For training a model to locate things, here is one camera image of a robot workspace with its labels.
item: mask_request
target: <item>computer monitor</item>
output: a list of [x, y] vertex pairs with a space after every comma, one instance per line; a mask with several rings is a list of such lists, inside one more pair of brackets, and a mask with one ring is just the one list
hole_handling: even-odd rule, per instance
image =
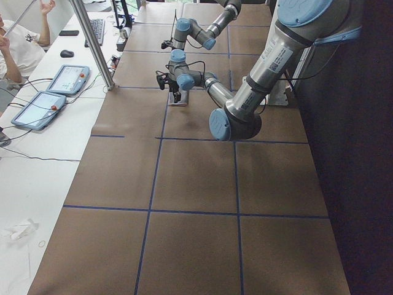
[[[118, 0], [111, 0], [111, 5], [112, 5], [112, 10], [115, 13], [115, 19], [116, 19], [116, 27], [118, 29], [122, 29], [124, 27], [126, 28], [132, 28], [133, 23], [131, 20], [131, 15], [128, 13], [128, 8], [127, 8], [127, 3], [125, 2], [125, 0], [120, 0], [121, 4], [122, 4], [122, 9], [123, 9], [123, 15], [120, 15], [118, 10], [117, 10], [117, 3]], [[125, 23], [119, 23], [119, 18], [123, 19], [123, 22]]]

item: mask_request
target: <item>white tissue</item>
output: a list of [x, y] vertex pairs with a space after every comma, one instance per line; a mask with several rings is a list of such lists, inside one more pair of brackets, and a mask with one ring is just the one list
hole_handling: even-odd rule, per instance
[[32, 234], [38, 229], [38, 223], [34, 223], [32, 219], [25, 219], [20, 224], [5, 228], [1, 235], [11, 241], [17, 241], [27, 235]]

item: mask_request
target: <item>white desk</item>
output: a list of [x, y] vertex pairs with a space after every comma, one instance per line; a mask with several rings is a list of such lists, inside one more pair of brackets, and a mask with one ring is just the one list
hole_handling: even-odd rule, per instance
[[[106, 19], [101, 48], [106, 60], [113, 54], [120, 55], [115, 45], [119, 33], [113, 28], [110, 15], [106, 12], [89, 13], [91, 19]], [[75, 15], [64, 29], [79, 30], [80, 33], [75, 37], [58, 37], [29, 80], [53, 78], [63, 64], [86, 65], [91, 70], [85, 84], [85, 87], [89, 86], [99, 70], [90, 49], [84, 47], [85, 37]], [[61, 58], [63, 49], [72, 50], [74, 57]], [[45, 90], [48, 84], [49, 81], [36, 82], [34, 86]], [[25, 103], [21, 99], [29, 101], [35, 94], [32, 86], [23, 87], [13, 102]], [[84, 92], [75, 103], [67, 105], [47, 128], [12, 140], [6, 148], [33, 157], [80, 160], [105, 95], [105, 83], [98, 77], [95, 86]], [[10, 121], [19, 110], [18, 107], [8, 107], [0, 117], [0, 126], [11, 126]], [[26, 131], [7, 128], [4, 133], [14, 138]], [[0, 237], [0, 294], [27, 294], [78, 164], [27, 159], [0, 148], [0, 231], [28, 218], [39, 224], [37, 231], [16, 242]]]

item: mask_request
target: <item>white wall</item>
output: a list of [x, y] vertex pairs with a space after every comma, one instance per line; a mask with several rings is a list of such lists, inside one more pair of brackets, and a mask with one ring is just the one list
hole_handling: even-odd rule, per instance
[[[3, 19], [16, 20], [28, 7], [32, 0], [0, 0], [0, 14]], [[55, 0], [56, 7], [48, 14], [50, 34], [52, 41], [67, 24], [74, 11], [69, 0]], [[41, 32], [41, 13], [39, 11], [39, 0], [37, 0], [25, 17], [20, 21], [20, 25], [37, 33]]]

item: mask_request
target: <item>black cable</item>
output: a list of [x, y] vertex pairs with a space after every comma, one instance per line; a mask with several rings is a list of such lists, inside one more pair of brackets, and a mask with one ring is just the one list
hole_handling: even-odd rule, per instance
[[164, 73], [164, 72], [156, 71], [156, 72], [155, 72], [155, 75], [156, 75], [156, 76], [159, 76], [157, 73], [160, 73], [161, 75], [166, 75], [166, 73]]
[[35, 123], [35, 122], [38, 122], [38, 121], [44, 120], [44, 119], [46, 119], [46, 118], [49, 118], [49, 117], [51, 117], [51, 116], [54, 116], [56, 113], [58, 113], [58, 112], [59, 112], [59, 111], [61, 111], [62, 109], [63, 109], [63, 108], [61, 108], [61, 109], [58, 109], [58, 110], [56, 110], [55, 112], [51, 113], [49, 116], [46, 116], [46, 117], [40, 118], [40, 119], [38, 119], [38, 120], [35, 120], [35, 121], [32, 121], [32, 122], [29, 122], [29, 123], [26, 123], [26, 124], [21, 124], [21, 125], [12, 125], [12, 126], [3, 127], [3, 129], [7, 129], [7, 128], [16, 128], [16, 127], [23, 127], [23, 126], [26, 126], [26, 125], [30, 125], [30, 124], [32, 124], [32, 123]]
[[[32, 132], [32, 130], [33, 130], [33, 129], [30, 129], [30, 130], [27, 131], [26, 133], [24, 133], [24, 134], [22, 134], [22, 135], [20, 135], [20, 136], [14, 137], [14, 138], [9, 138], [8, 140], [16, 140], [16, 139], [18, 139], [18, 138], [21, 138], [21, 137], [23, 137], [23, 136], [29, 134], [30, 132]], [[3, 143], [3, 142], [8, 141], [8, 140], [0, 140], [0, 143]]]
[[215, 100], [213, 100], [213, 97], [210, 96], [210, 98], [211, 98], [211, 100], [213, 101], [213, 103], [215, 103], [216, 106], [217, 106], [219, 109], [222, 109], [222, 107], [221, 107]]
[[28, 105], [30, 104], [30, 105], [35, 106], [35, 107], [40, 108], [40, 109], [52, 110], [51, 108], [44, 108], [43, 106], [39, 106], [39, 105], [37, 105], [37, 104], [32, 103], [31, 101], [24, 100], [24, 99], [19, 98], [19, 97], [16, 97], [16, 96], [15, 96], [15, 98], [18, 99], [18, 100], [24, 101], [24, 102], [27, 103]]
[[79, 94], [73, 100], [71, 100], [70, 102], [67, 102], [65, 104], [74, 103], [84, 92], [86, 92], [87, 90], [93, 88], [94, 83], [96, 82], [97, 78], [100, 77], [100, 75], [101, 74], [98, 74], [86, 89], [84, 89], [83, 91], [79, 92]]
[[27, 80], [28, 83], [23, 84], [21, 88], [26, 87], [26, 86], [29, 85], [29, 84], [31, 84], [31, 85], [34, 87], [34, 85], [32, 84], [33, 82], [43, 81], [43, 80], [51, 81], [51, 80], [53, 80], [53, 78], [41, 78], [41, 79], [35, 79], [35, 80], [32, 80], [32, 81]]
[[203, 60], [198, 60], [198, 61], [194, 61], [193, 63], [186, 63], [185, 65], [179, 65], [179, 66], [178, 65], [169, 65], [169, 64], [167, 64], [167, 65], [165, 65], [165, 67], [168, 69], [168, 71], [170, 71], [169, 67], [184, 68], [186, 66], [195, 65], [196, 63], [202, 63], [203, 64], [203, 75], [202, 75], [202, 78], [204, 79], [204, 74], [206, 72], [206, 63]]
[[265, 108], [266, 108], [266, 104], [267, 104], [266, 97], [264, 97], [262, 101], [265, 101], [265, 103], [263, 104], [263, 108], [262, 108], [262, 110], [258, 113], [258, 115], [261, 115], [261, 113], [263, 113], [264, 110], [265, 110]]
[[30, 85], [31, 85], [31, 86], [33, 86], [33, 88], [36, 90], [36, 92], [38, 92], [38, 89], [37, 89], [37, 88], [36, 88], [36, 87], [33, 85], [33, 83], [32, 83], [32, 82], [30, 82], [28, 78], [26, 78], [26, 80], [27, 80], [27, 82], [29, 82], [29, 83], [30, 83]]
[[4, 146], [0, 146], [0, 148], [5, 149], [5, 150], [7, 150], [7, 151], [9, 151], [9, 152], [14, 152], [14, 153], [16, 153], [16, 154], [22, 155], [23, 157], [26, 157], [26, 158], [28, 158], [28, 159], [36, 159], [36, 160], [43, 160], [43, 161], [50, 161], [50, 160], [52, 160], [52, 161], [64, 161], [64, 162], [80, 162], [80, 160], [74, 160], [74, 159], [57, 159], [57, 158], [30, 157], [29, 155], [26, 155], [26, 154], [24, 154], [24, 153], [22, 153], [22, 152], [17, 152], [17, 151], [13, 151], [13, 150], [11, 150], [11, 149], [7, 149], [7, 148], [4, 147]]
[[289, 75], [288, 75], [287, 72], [284, 72], [284, 75], [285, 75], [285, 78], [287, 79], [287, 82], [289, 83], [290, 88], [291, 88], [291, 90], [292, 90], [292, 93], [294, 94], [294, 97], [295, 97], [295, 99], [296, 99], [296, 98], [297, 98], [297, 94], [296, 94], [296, 91], [295, 91], [294, 84], [293, 84], [292, 81], [289, 79]]
[[200, 47], [192, 45], [188, 39], [186, 39], [186, 41], [190, 44], [191, 47], [194, 47], [195, 49], [201, 49], [203, 47], [202, 45]]
[[21, 107], [25, 107], [25, 105], [23, 105], [23, 104], [21, 104], [21, 103], [9, 103], [9, 104], [7, 104], [7, 106], [10, 106], [10, 105], [12, 105], [12, 104], [17, 104], [18, 106], [21, 106]]
[[177, 20], [177, 17], [176, 17], [176, 9], [174, 10], [174, 18], [173, 18], [173, 23], [172, 23], [172, 30], [171, 30], [171, 40], [170, 40], [170, 42], [172, 42], [172, 40], [173, 40], [173, 27], [174, 27], [174, 22]]
[[13, 93], [9, 92], [7, 89], [4, 89], [2, 87], [0, 87], [1, 90], [8, 92], [9, 95], [13, 96], [13, 97], [17, 97], [16, 95], [14, 95]]

